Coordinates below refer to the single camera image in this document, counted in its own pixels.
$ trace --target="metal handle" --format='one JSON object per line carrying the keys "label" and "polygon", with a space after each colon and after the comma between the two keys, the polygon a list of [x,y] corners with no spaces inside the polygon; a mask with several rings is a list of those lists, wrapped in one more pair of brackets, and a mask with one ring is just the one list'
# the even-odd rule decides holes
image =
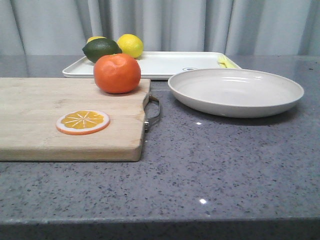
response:
{"label": "metal handle", "polygon": [[160,108],[161,108],[160,102],[156,97],[149,94],[149,102],[148,103],[152,103],[152,102],[154,102],[158,105],[158,110],[154,116],[151,116],[146,121],[144,121],[144,130],[145,131],[148,131],[150,128],[150,125],[152,125],[154,122],[156,122],[158,120],[158,118],[160,117]]}

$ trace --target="gray countertop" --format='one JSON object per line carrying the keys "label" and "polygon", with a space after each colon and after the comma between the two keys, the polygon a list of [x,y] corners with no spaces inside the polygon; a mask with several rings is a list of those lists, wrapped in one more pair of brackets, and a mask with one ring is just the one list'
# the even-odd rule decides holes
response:
{"label": "gray countertop", "polygon": [[[63,78],[80,57],[0,56],[0,77]],[[320,239],[320,57],[230,58],[296,81],[303,98],[226,118],[152,81],[161,118],[140,161],[0,162],[0,239]]]}

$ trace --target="citrus fruit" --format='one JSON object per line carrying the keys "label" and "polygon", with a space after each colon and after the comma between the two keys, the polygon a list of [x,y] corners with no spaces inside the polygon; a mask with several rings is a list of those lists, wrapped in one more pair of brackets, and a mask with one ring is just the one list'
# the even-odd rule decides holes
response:
{"label": "citrus fruit", "polygon": [[56,128],[69,135],[86,135],[108,126],[110,118],[102,111],[80,110],[63,115],[56,121]]}
{"label": "citrus fruit", "polygon": [[108,38],[100,37],[89,41],[83,48],[84,55],[93,63],[104,55],[122,53],[118,44]]}
{"label": "citrus fruit", "polygon": [[95,40],[95,39],[106,39],[105,36],[92,36],[92,37],[89,37],[88,40],[86,41],[86,43],[92,41],[92,40]]}
{"label": "citrus fruit", "polygon": [[144,51],[144,43],[133,34],[124,34],[116,42],[122,52],[133,58],[139,57]]}
{"label": "citrus fruit", "polygon": [[95,84],[104,92],[124,94],[140,82],[141,69],[132,56],[125,53],[102,56],[94,65]]}

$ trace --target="white bowl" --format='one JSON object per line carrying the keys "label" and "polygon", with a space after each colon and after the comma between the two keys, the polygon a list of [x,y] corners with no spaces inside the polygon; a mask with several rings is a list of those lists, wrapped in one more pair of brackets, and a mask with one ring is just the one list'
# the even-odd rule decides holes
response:
{"label": "white bowl", "polygon": [[173,95],[188,107],[232,118],[280,114],[304,95],[304,89],[288,78],[233,68],[178,73],[169,78],[168,85]]}

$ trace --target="gray curtain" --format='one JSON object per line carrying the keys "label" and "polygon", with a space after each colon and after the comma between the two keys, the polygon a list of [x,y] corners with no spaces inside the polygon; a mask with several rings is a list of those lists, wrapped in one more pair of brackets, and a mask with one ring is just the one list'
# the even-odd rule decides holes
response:
{"label": "gray curtain", "polygon": [[145,51],[320,56],[319,0],[0,0],[1,55],[82,55],[91,36]]}

